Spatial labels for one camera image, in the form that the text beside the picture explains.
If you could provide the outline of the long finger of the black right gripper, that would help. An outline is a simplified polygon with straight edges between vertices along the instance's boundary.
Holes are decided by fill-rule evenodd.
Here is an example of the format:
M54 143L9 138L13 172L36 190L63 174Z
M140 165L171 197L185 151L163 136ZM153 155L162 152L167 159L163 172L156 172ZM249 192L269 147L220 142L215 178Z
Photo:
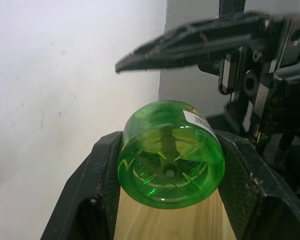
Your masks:
M114 65L115 72L212 63L239 47L263 46L267 18L260 12L242 12L183 24L133 49Z
M207 121L214 130L240 133L241 127L232 111L226 110L223 113L207 117Z

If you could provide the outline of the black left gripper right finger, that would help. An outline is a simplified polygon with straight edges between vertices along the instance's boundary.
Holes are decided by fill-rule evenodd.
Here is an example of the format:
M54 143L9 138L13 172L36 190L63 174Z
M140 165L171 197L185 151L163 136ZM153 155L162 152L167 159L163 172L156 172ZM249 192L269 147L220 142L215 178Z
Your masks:
M218 187L238 240L300 240L300 199L246 139L226 131L216 136L225 155Z

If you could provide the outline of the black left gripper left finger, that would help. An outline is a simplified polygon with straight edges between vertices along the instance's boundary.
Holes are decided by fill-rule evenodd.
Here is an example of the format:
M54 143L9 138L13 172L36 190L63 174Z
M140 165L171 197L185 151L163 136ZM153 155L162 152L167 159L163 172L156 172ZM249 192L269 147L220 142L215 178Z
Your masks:
M122 132L98 140L67 180L43 240L112 240L120 199L117 157Z

